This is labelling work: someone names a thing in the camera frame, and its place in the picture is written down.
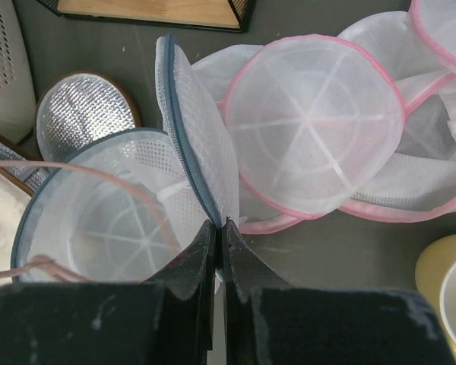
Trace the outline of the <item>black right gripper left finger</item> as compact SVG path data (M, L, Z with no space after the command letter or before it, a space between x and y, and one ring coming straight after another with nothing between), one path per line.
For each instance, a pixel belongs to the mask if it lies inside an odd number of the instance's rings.
M215 226L141 283L0 287L0 364L204 364Z

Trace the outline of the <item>blue zipper white mesh bag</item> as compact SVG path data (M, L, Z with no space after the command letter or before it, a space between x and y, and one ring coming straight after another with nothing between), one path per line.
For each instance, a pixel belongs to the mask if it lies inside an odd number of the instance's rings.
M233 143L172 35L157 40L155 73L163 127L113 133L52 168L14 238L19 281L141 281L202 224L239 219Z

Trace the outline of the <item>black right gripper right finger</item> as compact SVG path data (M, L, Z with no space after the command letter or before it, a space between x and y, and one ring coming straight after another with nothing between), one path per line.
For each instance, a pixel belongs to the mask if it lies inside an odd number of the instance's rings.
M419 294L294 287L248 248L233 221L220 236L227 363L454 363Z

